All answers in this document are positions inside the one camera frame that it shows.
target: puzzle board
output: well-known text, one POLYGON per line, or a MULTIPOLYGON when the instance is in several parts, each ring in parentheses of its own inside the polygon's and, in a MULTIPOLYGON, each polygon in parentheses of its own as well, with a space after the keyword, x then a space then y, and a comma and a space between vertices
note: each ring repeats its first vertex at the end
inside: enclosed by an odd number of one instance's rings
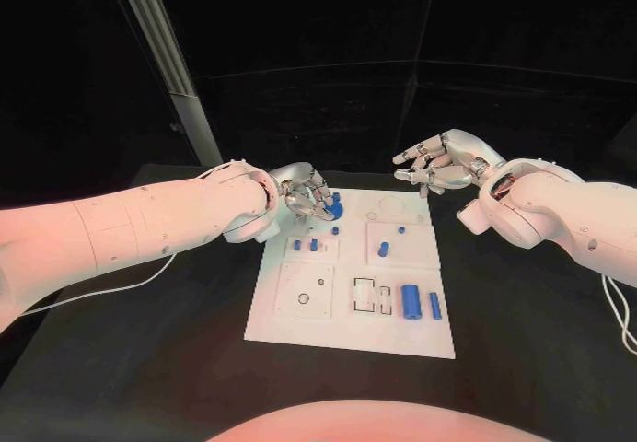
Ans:
POLYGON ((344 209, 337 221, 306 219, 301 225, 281 211, 243 338, 453 359, 428 200, 416 192, 332 191, 344 209), (389 243, 384 257, 381 242, 389 243), (403 318, 402 285, 417 285, 419 320, 403 318), (432 317, 429 292, 438 294, 440 320, 432 317))

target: black tablecloth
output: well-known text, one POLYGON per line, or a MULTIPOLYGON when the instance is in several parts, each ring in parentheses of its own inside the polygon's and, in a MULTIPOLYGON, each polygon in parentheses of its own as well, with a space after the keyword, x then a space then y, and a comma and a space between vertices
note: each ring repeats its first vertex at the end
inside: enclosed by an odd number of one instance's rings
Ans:
MULTIPOLYGON (((134 185, 200 170, 146 166, 134 185)), ((334 187, 415 189, 389 175, 324 175, 334 187)), ((246 342, 263 246, 219 238, 148 285, 51 310, 0 391, 0 440, 201 441, 337 399, 440 406, 556 441, 637 440, 637 358, 599 277, 551 243, 521 250, 471 235, 455 213, 475 193, 429 197, 455 360, 246 342)))

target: robotic arm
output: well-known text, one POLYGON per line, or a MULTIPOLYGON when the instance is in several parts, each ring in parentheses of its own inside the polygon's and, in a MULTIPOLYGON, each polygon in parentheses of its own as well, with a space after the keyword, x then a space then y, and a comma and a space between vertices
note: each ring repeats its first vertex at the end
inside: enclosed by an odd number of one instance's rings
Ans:
POLYGON ((221 234, 227 242, 265 241, 278 233, 279 197, 298 217, 328 221, 342 211, 309 163, 268 174, 243 161, 195 179, 0 211, 0 331, 66 285, 221 234))
POLYGON ((567 169, 540 159, 505 161, 469 133, 452 129, 393 157, 410 169, 394 177, 428 191, 475 184, 477 199, 458 219, 478 235, 492 227, 515 246, 554 241, 577 264, 637 287, 637 190, 583 182, 567 169))

